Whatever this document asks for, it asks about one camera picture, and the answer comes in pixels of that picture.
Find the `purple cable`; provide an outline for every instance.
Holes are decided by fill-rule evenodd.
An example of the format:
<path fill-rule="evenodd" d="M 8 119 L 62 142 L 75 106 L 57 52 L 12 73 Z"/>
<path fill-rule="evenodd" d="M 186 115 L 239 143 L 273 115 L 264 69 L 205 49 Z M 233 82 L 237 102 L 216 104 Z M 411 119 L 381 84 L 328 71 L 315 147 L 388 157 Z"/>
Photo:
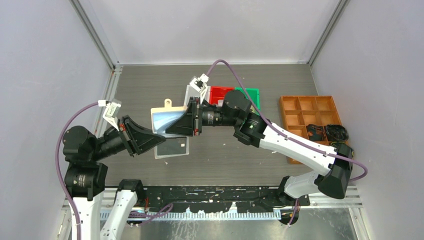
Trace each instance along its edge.
<path fill-rule="evenodd" d="M 82 112 L 84 112 L 85 110 L 87 110 L 87 109 L 89 109 L 89 108 L 91 108 L 91 107 L 94 107 L 94 106 L 97 106 L 98 105 L 98 103 L 97 102 L 94 102 L 94 103 L 92 103 L 92 104 L 90 104 L 90 105 L 87 105 L 87 106 L 85 106 L 85 107 L 83 107 L 81 110 L 79 110 L 79 111 L 77 111 L 68 121 L 67 121 L 67 123 L 65 124 L 65 126 L 63 127 L 63 129 L 62 129 L 62 131 L 60 132 L 60 135 L 59 135 L 59 139 L 57 140 L 57 143 L 56 143 L 56 153 L 55 153 L 55 156 L 54 156 L 54 161 L 55 161 L 55 163 L 56 163 L 56 172 L 57 172 L 57 177 L 59 178 L 59 182 L 60 182 L 60 185 L 62 186 L 62 189 L 63 189 L 63 192 L 65 193 L 65 195 L 66 195 L 66 198 L 67 198 L 67 200 L 68 200 L 68 202 L 69 202 L 69 205 L 70 205 L 70 207 L 72 208 L 72 210 L 73 210 L 73 213 L 75 214 L 75 221 L 76 221 L 76 239 L 77 240 L 81 240 L 81 226 L 80 226 L 80 215 L 78 214 L 78 210 L 77 210 L 77 206 L 75 205 L 75 202 L 74 202 L 74 200 L 72 200 L 72 197 L 71 197 L 71 195 L 69 194 L 69 192 L 68 192 L 68 189 L 66 188 L 66 185 L 65 185 L 65 182 L 64 182 L 64 178 L 63 178 L 63 176 L 62 176 L 62 173 L 61 173 L 61 168 L 60 168 L 60 166 L 59 166 L 59 150 L 60 150 L 60 147 L 61 147 L 61 142 L 62 142 L 62 139 L 63 139 L 63 137 L 64 137 L 64 135 L 65 135 L 65 131 L 68 129 L 68 127 L 69 127 L 69 125 L 71 125 L 71 123 L 72 123 L 72 121 L 76 118 L 76 117 L 78 117 L 78 115 L 80 115 Z"/>
<path fill-rule="evenodd" d="M 145 225 L 145 224 L 150 223 L 155 218 L 160 218 L 160 217 L 163 217 L 163 216 L 167 215 L 169 212 L 171 212 L 171 210 L 172 210 L 173 207 L 174 207 L 174 204 L 169 203 L 168 205 L 164 206 L 161 210 L 159 210 L 154 215 L 148 215 L 148 214 L 145 214 L 145 213 L 142 213 L 142 212 L 131 212 L 129 214 L 129 217 L 130 218 L 149 218 L 149 219 L 143 221 L 142 223 L 140 223 L 139 225 L 141 226 L 141 225 Z"/>
<path fill-rule="evenodd" d="M 290 224 L 292 224 L 293 222 L 293 219 L 295 219 L 295 214 L 298 209 L 298 206 L 299 206 L 299 199 L 296 199 L 296 202 L 294 203 L 293 214 L 291 215 L 290 221 L 288 221 L 288 224 L 287 224 L 289 228 L 290 228 Z"/>
<path fill-rule="evenodd" d="M 234 77 L 235 77 L 235 79 L 237 80 L 237 82 L 238 82 L 238 84 L 240 85 L 240 87 L 243 89 L 243 92 L 244 92 L 244 94 L 247 96 L 247 98 L 249 99 L 249 101 L 252 103 L 252 106 L 254 107 L 254 109 L 256 110 L 256 112 L 259 114 L 259 116 L 262 118 L 262 120 L 266 123 L 266 125 L 268 125 L 272 130 L 274 130 L 277 134 L 279 134 L 279 135 L 281 135 L 281 136 L 283 136 L 284 138 L 287 138 L 287 135 L 286 134 L 284 134 L 282 131 L 280 131 L 280 130 L 278 130 L 276 127 L 274 127 L 272 124 L 271 124 L 271 122 L 270 121 L 268 121 L 268 119 L 262 114 L 262 112 L 261 111 L 259 111 L 259 109 L 258 109 L 258 107 L 256 106 L 256 104 L 253 102 L 253 100 L 252 100 L 252 98 L 249 96 L 249 94 L 248 94 L 248 92 L 246 91 L 246 88 L 245 88 L 245 86 L 243 85 L 243 82 L 242 82 L 242 80 L 240 79 L 240 77 L 237 75 L 237 73 L 236 73 L 236 71 L 234 70 L 234 68 L 227 62 L 227 61 L 225 61 L 225 60 L 223 60 L 223 59 L 218 59 L 218 60 L 216 60 L 211 66 L 210 66 L 210 68 L 209 68 L 209 70 L 206 72 L 206 75 L 207 76 L 209 76 L 210 74 L 211 74 L 211 72 L 212 72 L 212 70 L 215 68 L 215 66 L 218 64 L 218 63 L 223 63 L 223 64 L 225 64 L 227 67 L 228 67 L 228 69 L 232 72 L 232 74 L 234 75 Z M 303 146 L 303 147 L 305 147 L 305 148 L 307 148 L 307 149 L 309 149 L 309 150 L 312 150 L 312 151 L 315 151 L 315 152 L 317 152 L 317 153 L 319 153 L 319 154 L 322 154 L 322 155 L 326 155 L 326 156 L 330 156 L 330 157 L 333 157 L 333 158 L 338 158 L 338 159 L 341 159 L 341 160 L 344 160 L 344 161 L 347 161 L 347 162 L 350 162 L 350 163 L 352 163 L 352 164 L 355 164 L 355 165 L 358 165 L 358 166 L 360 166 L 361 168 L 363 168 L 363 174 L 362 175 L 359 175 L 359 176 L 357 176 L 357 177 L 354 177 L 354 178 L 352 178 L 352 179 L 350 179 L 349 181 L 350 182 L 352 182 L 352 181 L 356 181 L 356 180 L 359 180 L 359 179 L 362 179 L 363 177 L 365 177 L 367 174 L 368 174 L 368 168 L 363 164 L 363 163 L 361 163 L 361 162 L 358 162 L 358 161 L 356 161 L 356 160 L 353 160 L 353 159 L 350 159 L 350 158 L 347 158 L 347 157 L 344 157 L 344 156 L 340 156 L 340 155 L 336 155 L 336 154 L 333 154 L 333 153 L 328 153 L 327 154 L 327 152 L 326 151 L 323 151 L 323 150 L 320 150 L 320 149 L 318 149 L 318 148 L 315 148 L 315 147 L 313 147 L 313 146 L 309 146 L 308 144 L 306 144 L 306 143 L 303 143 L 303 142 L 301 142 L 301 141 L 299 141 L 299 140 L 296 140 L 296 139 L 294 139 L 294 138 L 291 138 L 291 137 L 288 137 L 287 138 L 288 140 L 290 140 L 290 141 L 292 141 L 292 142 L 295 142 L 295 143 L 297 143 L 297 144 L 299 144 L 299 145 L 301 145 L 301 146 Z"/>

